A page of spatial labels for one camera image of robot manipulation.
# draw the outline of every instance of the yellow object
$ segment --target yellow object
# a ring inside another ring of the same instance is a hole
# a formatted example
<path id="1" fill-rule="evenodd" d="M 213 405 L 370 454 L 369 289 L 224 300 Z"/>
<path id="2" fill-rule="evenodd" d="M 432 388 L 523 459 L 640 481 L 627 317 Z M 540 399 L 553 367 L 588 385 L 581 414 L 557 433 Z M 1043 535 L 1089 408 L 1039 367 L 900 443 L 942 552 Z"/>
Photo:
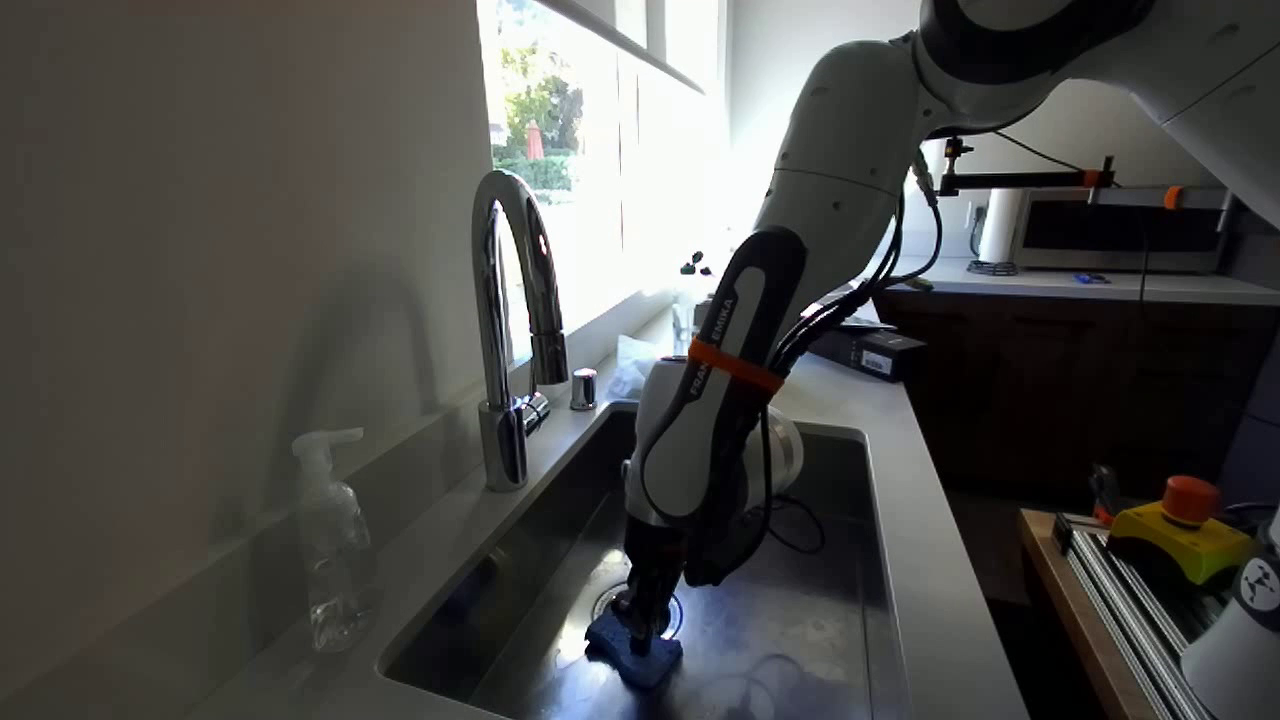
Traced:
<path id="1" fill-rule="evenodd" d="M 1213 515 L 1199 530 L 1172 524 L 1160 505 L 1114 512 L 1108 535 L 1154 545 L 1190 586 L 1203 586 L 1223 569 L 1238 569 L 1252 555 L 1252 540 L 1233 524 L 1218 524 Z"/>

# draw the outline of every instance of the kitchen sink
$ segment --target kitchen sink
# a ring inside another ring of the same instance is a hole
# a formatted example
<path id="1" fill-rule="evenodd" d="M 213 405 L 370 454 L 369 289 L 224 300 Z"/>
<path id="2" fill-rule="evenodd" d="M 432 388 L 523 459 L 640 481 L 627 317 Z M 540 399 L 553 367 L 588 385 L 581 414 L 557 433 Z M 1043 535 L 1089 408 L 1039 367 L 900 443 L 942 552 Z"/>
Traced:
<path id="1" fill-rule="evenodd" d="M 680 589 L 680 674 L 627 691 L 582 658 L 582 627 L 627 559 L 618 459 L 631 418 L 602 433 L 385 651 L 398 683 L 502 716 L 900 716 L 900 651 L 883 593 L 867 454 L 856 433 L 801 429 L 802 477 L 763 550 L 718 589 Z"/>

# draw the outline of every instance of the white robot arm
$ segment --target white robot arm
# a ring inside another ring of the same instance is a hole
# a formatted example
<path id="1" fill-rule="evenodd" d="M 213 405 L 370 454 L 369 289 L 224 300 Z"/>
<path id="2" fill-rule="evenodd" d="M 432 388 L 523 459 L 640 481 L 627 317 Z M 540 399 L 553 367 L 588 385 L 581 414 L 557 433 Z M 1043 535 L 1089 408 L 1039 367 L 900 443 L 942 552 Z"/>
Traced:
<path id="1" fill-rule="evenodd" d="M 1264 29 L 1269 39 L 1234 54 L 1234 69 L 1199 73 L 1199 87 L 1180 84 L 1199 103 L 1172 103 L 1154 61 L 1166 38 L 1203 29 L 1229 39 L 1233 29 L 1246 39 L 1245 29 Z M 1277 29 L 1271 0 L 1216 0 L 1213 13 L 1203 0 L 932 0 L 918 31 L 829 54 L 790 108 L 755 235 L 722 267 L 686 362 L 665 362 L 646 378 L 627 468 L 631 577 L 588 627 L 588 651 L 631 689 L 657 689 L 680 660 L 680 643 L 658 637 L 680 577 L 718 586 L 755 552 L 763 530 L 743 531 L 743 442 L 790 362 L 892 283 L 897 251 L 873 274 L 865 264 L 900 215 L 908 169 L 922 169 L 918 139 L 1002 128 L 1037 112 L 1065 76 L 1108 76 L 1163 112 L 1190 151 L 1206 147 L 1206 169 L 1280 219 L 1280 139 L 1269 151 L 1258 136 L 1218 139 L 1233 112 L 1203 103 L 1252 63 L 1280 76 Z M 1252 84 L 1252 101 L 1264 97 L 1277 101 L 1277 87 Z"/>

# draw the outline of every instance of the blue object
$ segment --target blue object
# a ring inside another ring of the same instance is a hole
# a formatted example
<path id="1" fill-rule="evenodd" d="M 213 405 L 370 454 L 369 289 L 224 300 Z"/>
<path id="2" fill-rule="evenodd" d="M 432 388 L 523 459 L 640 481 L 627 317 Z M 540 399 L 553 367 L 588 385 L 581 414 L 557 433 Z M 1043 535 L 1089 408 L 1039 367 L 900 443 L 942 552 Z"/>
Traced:
<path id="1" fill-rule="evenodd" d="M 680 667 L 684 647 L 680 641 L 665 641 L 657 634 L 646 637 L 646 651 L 640 658 L 631 641 L 634 637 L 627 622 L 618 622 L 616 607 L 609 603 L 588 627 L 588 660 L 613 664 L 631 691 L 652 691 Z"/>

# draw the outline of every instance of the outdoor greenery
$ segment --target outdoor greenery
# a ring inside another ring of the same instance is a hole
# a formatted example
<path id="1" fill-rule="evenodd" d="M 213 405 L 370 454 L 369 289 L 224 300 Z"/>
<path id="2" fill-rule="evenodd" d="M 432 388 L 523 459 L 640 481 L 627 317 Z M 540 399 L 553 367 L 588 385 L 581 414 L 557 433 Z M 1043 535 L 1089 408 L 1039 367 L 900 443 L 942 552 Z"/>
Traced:
<path id="1" fill-rule="evenodd" d="M 569 194 L 582 93 L 557 76 L 553 55 L 537 46 L 509 48 L 498 63 L 517 93 L 509 97 L 509 136 L 496 145 L 496 166 L 531 187 Z"/>

